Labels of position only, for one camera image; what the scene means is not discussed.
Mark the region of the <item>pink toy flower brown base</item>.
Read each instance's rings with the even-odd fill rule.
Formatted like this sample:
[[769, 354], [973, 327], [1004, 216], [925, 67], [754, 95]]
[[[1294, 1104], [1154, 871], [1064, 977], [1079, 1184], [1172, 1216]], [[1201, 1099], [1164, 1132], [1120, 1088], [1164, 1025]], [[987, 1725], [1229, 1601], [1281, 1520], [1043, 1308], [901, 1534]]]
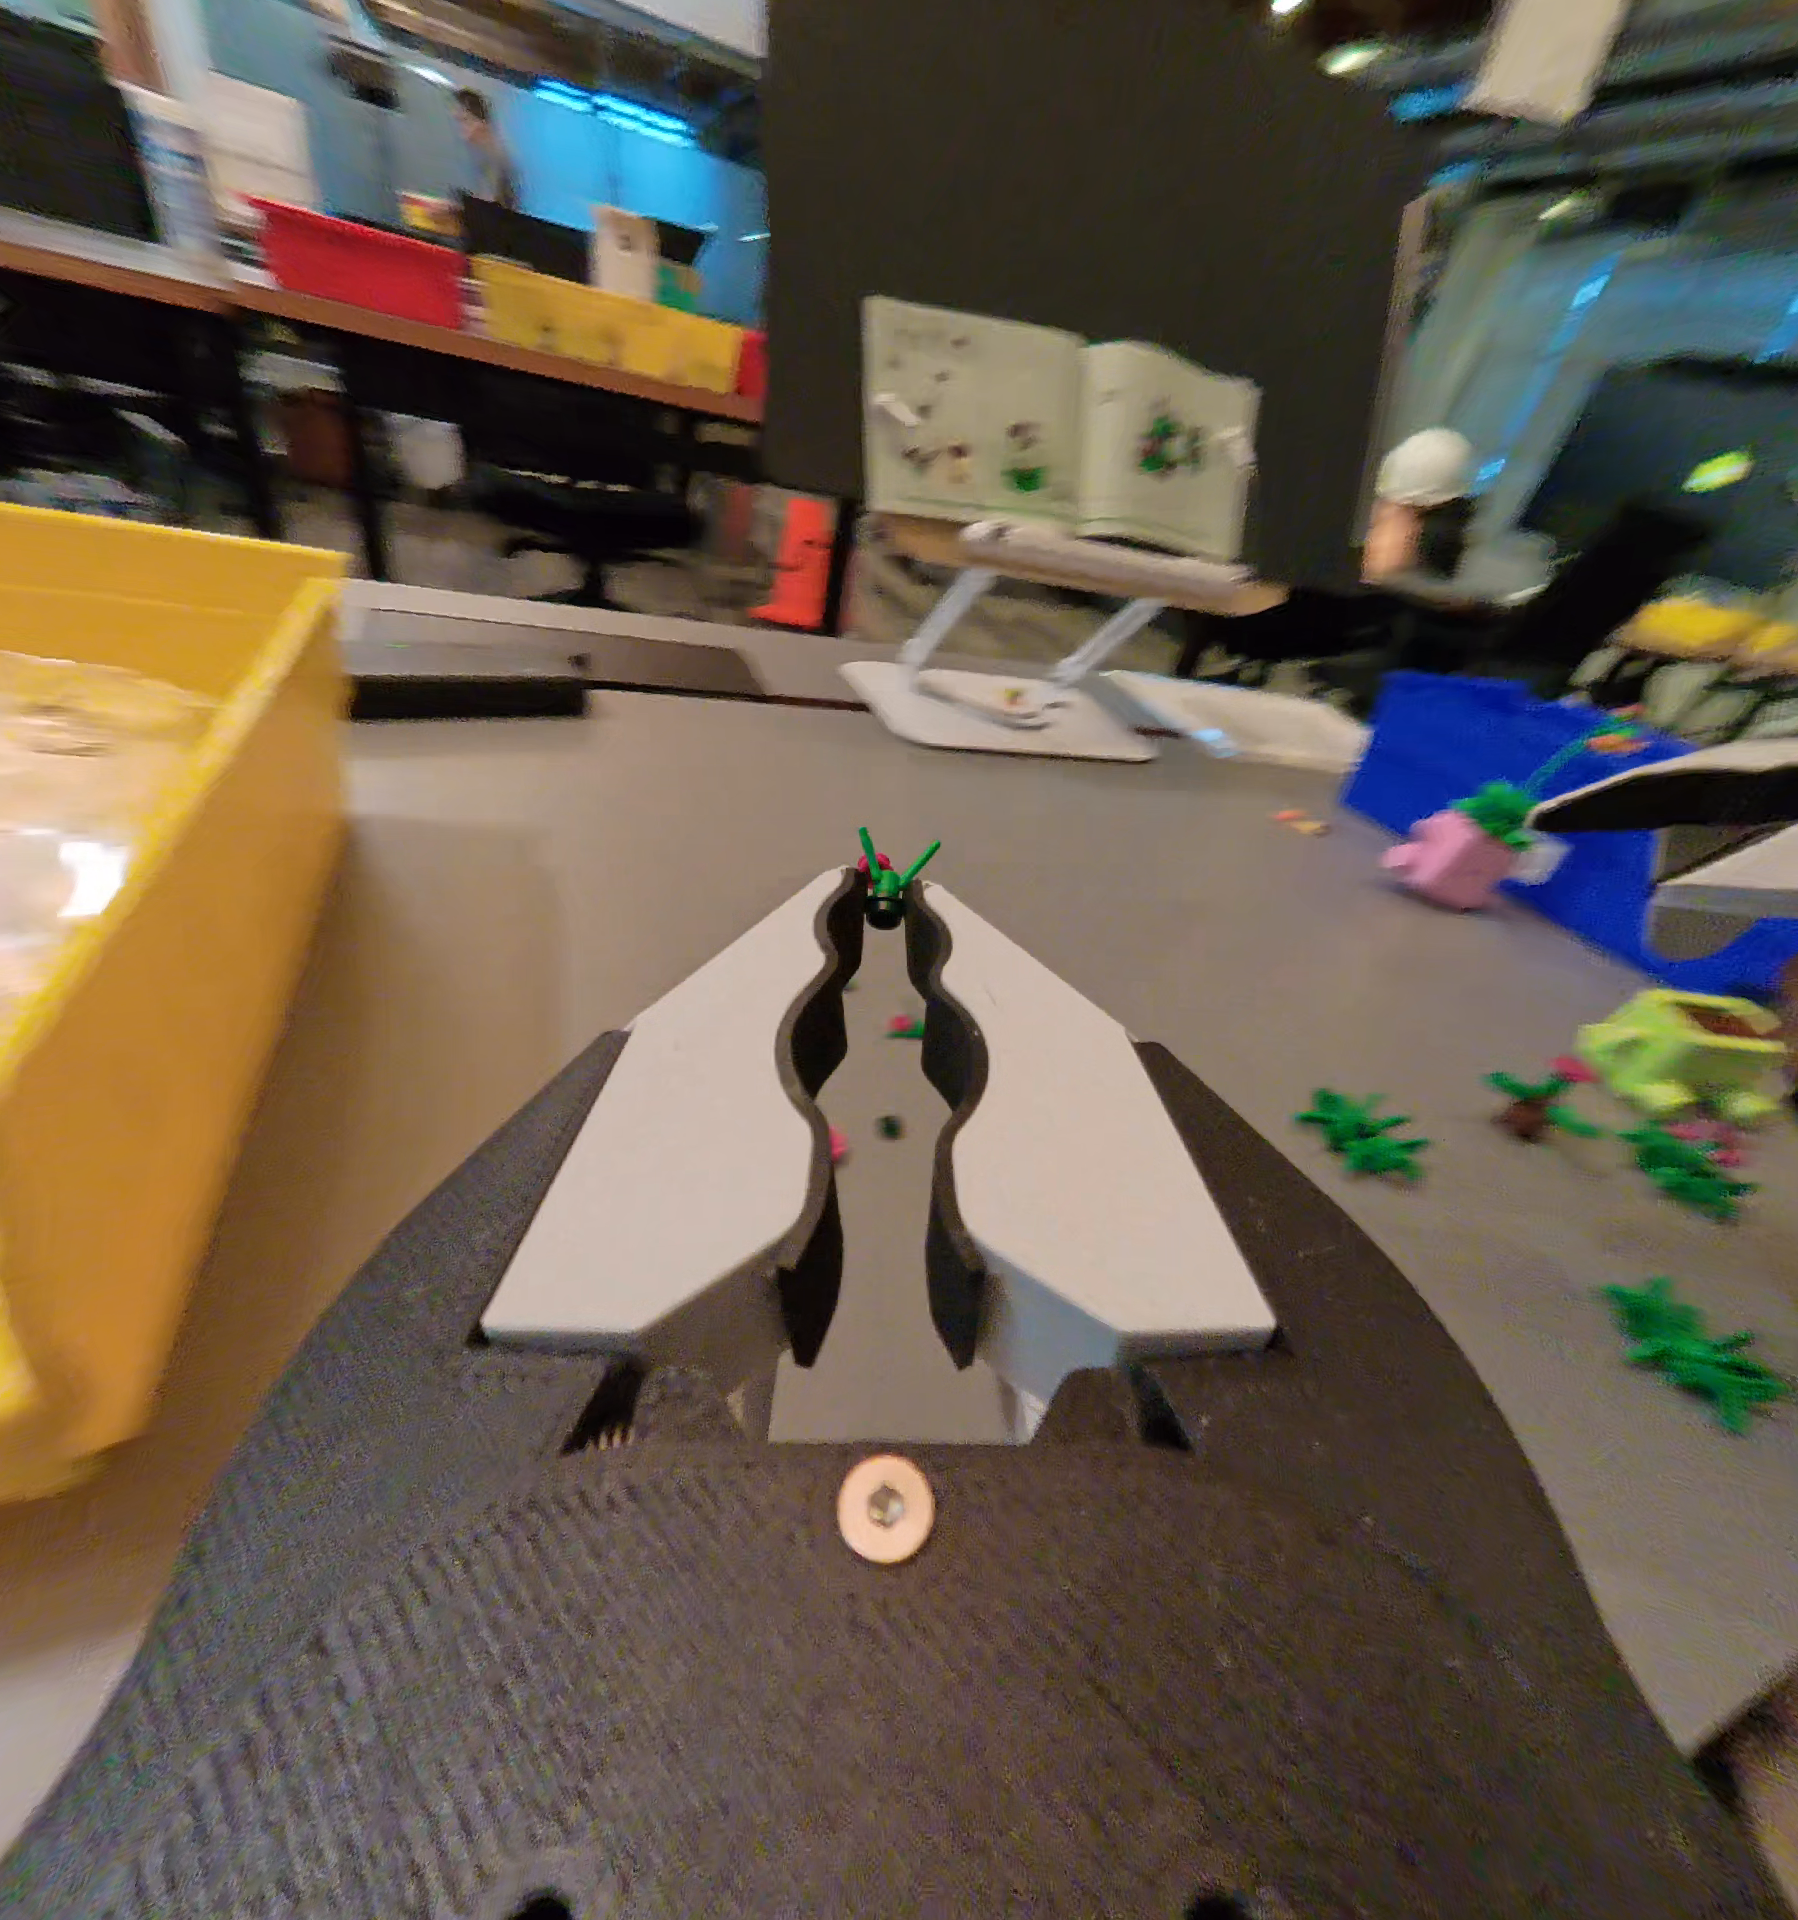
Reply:
[[1588, 1120], [1573, 1098], [1596, 1085], [1596, 1075], [1575, 1056], [1559, 1056], [1539, 1077], [1491, 1071], [1482, 1085], [1499, 1099], [1492, 1124], [1508, 1136], [1537, 1146], [1551, 1136], [1600, 1141], [1608, 1131]]

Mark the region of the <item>yellow tray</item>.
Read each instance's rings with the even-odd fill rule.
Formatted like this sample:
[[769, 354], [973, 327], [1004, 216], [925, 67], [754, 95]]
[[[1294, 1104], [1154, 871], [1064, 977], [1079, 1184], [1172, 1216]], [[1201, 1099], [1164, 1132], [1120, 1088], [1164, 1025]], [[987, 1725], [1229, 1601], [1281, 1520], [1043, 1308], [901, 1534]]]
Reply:
[[1746, 668], [1798, 646], [1798, 621], [1761, 604], [1714, 604], [1674, 594], [1643, 607], [1618, 635], [1629, 652], [1664, 660], [1702, 660]]

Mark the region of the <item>white book stand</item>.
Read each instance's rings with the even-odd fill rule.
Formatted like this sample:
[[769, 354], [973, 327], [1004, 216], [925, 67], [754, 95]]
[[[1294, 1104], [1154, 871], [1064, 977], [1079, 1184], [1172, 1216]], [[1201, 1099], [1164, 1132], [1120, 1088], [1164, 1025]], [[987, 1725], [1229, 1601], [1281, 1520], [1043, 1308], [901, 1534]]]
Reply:
[[[1256, 473], [1259, 393], [1134, 344], [1085, 354], [1071, 495], [1033, 490], [1015, 464], [985, 508], [888, 515], [953, 532], [953, 585], [886, 662], [846, 684], [897, 737], [956, 752], [1146, 764], [1152, 741], [1093, 694], [1114, 654], [1167, 612], [1238, 614]], [[1112, 612], [1032, 677], [948, 668], [947, 640], [1001, 585], [1093, 592]]]

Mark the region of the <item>green toy leaf cluster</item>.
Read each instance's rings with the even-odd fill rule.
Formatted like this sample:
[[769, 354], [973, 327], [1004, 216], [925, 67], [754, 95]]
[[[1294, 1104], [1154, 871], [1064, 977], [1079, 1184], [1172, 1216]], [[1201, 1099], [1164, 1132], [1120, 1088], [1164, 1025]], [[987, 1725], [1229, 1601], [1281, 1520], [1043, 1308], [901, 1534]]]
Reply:
[[1320, 1087], [1294, 1123], [1317, 1132], [1347, 1174], [1394, 1184], [1425, 1178], [1430, 1141], [1416, 1132], [1414, 1116], [1394, 1112], [1379, 1093]]
[[1628, 1365], [1702, 1404], [1717, 1428], [1744, 1435], [1789, 1397], [1789, 1384], [1755, 1350], [1755, 1334], [1716, 1332], [1674, 1280], [1608, 1284], [1600, 1299]]

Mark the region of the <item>lime toy flower pot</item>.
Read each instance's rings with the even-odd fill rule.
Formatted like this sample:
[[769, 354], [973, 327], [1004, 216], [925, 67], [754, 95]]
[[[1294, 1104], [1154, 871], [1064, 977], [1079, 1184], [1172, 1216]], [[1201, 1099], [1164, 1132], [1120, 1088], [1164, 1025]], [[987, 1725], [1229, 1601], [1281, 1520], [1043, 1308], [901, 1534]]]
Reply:
[[1735, 995], [1648, 989], [1575, 1032], [1575, 1056], [1631, 1112], [1756, 1129], [1779, 1108], [1776, 1013]]

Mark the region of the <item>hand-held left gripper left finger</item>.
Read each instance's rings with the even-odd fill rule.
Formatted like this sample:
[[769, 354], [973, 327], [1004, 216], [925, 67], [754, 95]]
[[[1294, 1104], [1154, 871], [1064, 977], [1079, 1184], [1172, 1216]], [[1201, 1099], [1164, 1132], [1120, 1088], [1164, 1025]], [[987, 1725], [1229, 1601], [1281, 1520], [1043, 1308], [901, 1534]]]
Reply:
[[810, 1365], [843, 1235], [817, 1091], [846, 1056], [859, 872], [825, 871], [607, 1035], [612, 1060], [478, 1331], [707, 1380], [749, 1439]]

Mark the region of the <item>long wooden desk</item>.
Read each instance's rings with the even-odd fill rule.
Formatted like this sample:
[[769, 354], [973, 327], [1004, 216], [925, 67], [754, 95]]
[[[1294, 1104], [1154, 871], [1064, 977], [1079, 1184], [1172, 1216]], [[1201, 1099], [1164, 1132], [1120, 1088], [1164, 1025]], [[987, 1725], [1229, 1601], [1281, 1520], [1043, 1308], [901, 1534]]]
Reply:
[[697, 420], [726, 420], [761, 428], [761, 396], [715, 395], [646, 375], [598, 368], [547, 349], [513, 348], [478, 332], [384, 316], [345, 302], [254, 284], [187, 266], [173, 250], [116, 240], [63, 223], [21, 214], [0, 216], [0, 268], [113, 293], [218, 321], [277, 321], [295, 328], [335, 335], [347, 344], [404, 348], [460, 363], [513, 372], [603, 395], [631, 396]]

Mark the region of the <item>large blue plastic bin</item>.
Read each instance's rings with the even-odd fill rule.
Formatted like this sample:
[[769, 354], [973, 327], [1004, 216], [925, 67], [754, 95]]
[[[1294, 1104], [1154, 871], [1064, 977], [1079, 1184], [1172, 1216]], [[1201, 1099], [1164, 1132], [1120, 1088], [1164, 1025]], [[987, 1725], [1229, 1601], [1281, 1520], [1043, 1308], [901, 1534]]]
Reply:
[[[1380, 686], [1370, 741], [1343, 785], [1343, 805], [1379, 828], [1407, 833], [1420, 819], [1495, 782], [1553, 799], [1690, 752], [1690, 744], [1648, 728], [1631, 752], [1584, 752], [1553, 780], [1535, 780], [1593, 725], [1588, 709], [1541, 701], [1508, 682], [1402, 670]], [[1551, 880], [1513, 880], [1508, 896], [1661, 987], [1776, 994], [1785, 964], [1798, 956], [1798, 919], [1766, 919], [1706, 954], [1670, 956], [1648, 939], [1652, 869], [1648, 833], [1575, 835]]]

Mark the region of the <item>hanging paper sheet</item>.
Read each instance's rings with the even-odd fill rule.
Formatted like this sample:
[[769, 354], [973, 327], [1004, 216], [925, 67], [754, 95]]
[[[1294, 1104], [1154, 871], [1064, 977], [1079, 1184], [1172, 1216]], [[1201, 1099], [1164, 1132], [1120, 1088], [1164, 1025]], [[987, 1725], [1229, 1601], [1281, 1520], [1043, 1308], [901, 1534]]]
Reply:
[[1631, 2], [1502, 2], [1461, 110], [1564, 127], [1591, 104]]

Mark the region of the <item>black monitor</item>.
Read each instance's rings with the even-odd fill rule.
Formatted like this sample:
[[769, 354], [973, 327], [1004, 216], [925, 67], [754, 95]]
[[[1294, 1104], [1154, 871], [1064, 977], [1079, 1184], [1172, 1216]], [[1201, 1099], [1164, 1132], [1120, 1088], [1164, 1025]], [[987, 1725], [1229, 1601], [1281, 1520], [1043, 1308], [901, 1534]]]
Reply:
[[1690, 567], [1749, 590], [1772, 590], [1776, 549], [1769, 440], [1798, 391], [1749, 359], [1672, 355], [1613, 368], [1559, 444], [1520, 526], [1581, 554], [1623, 508], [1688, 515], [1702, 527]]

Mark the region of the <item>orange cone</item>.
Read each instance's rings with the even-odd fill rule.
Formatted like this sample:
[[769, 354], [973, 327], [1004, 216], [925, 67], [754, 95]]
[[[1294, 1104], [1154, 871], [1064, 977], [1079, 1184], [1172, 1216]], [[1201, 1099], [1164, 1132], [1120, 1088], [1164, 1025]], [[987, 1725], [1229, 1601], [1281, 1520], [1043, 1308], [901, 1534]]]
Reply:
[[765, 596], [745, 618], [754, 625], [844, 635], [856, 521], [853, 499], [786, 495]]

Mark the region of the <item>crinkled clear plastic bag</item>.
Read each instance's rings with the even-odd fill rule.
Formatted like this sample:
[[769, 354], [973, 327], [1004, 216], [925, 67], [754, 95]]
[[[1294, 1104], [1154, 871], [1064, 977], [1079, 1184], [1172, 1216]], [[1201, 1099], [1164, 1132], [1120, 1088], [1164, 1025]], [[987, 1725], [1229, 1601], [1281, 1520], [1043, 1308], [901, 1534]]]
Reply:
[[0, 650], [0, 1031], [116, 899], [212, 714], [125, 668]]

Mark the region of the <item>red plastic bin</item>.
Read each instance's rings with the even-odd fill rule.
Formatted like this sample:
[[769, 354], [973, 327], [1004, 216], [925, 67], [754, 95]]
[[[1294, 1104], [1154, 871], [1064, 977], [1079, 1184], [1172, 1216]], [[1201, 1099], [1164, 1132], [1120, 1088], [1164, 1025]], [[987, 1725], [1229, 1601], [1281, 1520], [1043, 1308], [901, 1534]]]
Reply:
[[252, 197], [265, 272], [288, 292], [391, 321], [463, 331], [457, 252], [388, 228]]

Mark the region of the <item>green toy plant pink flowers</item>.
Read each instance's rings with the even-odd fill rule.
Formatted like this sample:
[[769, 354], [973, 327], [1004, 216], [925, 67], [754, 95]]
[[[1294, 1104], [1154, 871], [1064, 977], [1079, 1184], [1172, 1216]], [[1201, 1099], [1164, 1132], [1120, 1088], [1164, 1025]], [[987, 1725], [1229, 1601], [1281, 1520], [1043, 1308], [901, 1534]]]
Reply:
[[1661, 1198], [1711, 1222], [1735, 1222], [1744, 1202], [1756, 1193], [1756, 1184], [1729, 1167], [1711, 1141], [1681, 1136], [1656, 1123], [1623, 1129], [1618, 1141]]

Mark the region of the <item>dark desk divider panel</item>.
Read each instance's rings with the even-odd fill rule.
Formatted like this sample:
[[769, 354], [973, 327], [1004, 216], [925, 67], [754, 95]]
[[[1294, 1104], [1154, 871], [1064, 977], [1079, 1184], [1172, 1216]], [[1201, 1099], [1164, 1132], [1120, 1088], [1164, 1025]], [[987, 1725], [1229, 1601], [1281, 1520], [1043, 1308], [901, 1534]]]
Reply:
[[1420, 132], [1225, 5], [765, 12], [768, 483], [867, 499], [886, 295], [1251, 380], [1248, 564], [1351, 585]]

